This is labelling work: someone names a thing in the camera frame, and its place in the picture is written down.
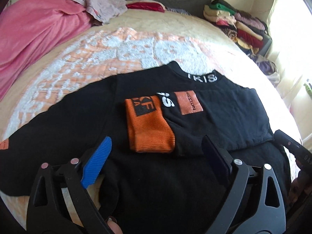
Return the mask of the person's left hand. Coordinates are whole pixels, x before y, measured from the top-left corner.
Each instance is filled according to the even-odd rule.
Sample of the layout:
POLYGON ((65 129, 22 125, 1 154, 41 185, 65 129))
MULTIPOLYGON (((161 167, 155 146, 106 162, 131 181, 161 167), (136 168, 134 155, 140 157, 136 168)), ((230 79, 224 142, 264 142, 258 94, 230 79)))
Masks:
POLYGON ((110 227, 114 234, 123 234, 120 226, 116 222, 114 222, 112 218, 108 218, 107 225, 110 227))

